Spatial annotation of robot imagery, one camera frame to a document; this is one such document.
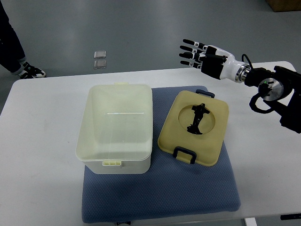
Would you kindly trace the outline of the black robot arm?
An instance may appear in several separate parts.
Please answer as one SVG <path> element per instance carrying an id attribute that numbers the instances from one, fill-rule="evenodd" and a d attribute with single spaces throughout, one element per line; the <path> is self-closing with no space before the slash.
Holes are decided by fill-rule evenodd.
<path id="1" fill-rule="evenodd" d="M 274 72 L 265 68 L 253 68 L 246 54 L 242 60 L 248 62 L 247 68 L 239 75 L 249 87 L 258 89 L 249 103 L 257 113 L 277 112 L 280 124 L 296 133 L 301 132 L 301 75 L 290 69 L 276 65 Z"/>

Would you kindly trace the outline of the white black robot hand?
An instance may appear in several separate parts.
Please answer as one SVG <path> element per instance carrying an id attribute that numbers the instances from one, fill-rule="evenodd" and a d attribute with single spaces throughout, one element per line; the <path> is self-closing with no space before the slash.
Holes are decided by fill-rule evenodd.
<path id="1" fill-rule="evenodd" d="M 227 78 L 238 81 L 237 75 L 242 71 L 244 63 L 237 61 L 231 53 L 188 39 L 184 39 L 183 42 L 187 46 L 180 46 L 180 49 L 185 51 L 179 54 L 183 58 L 180 61 L 182 65 L 196 68 L 203 74 L 218 80 Z"/>

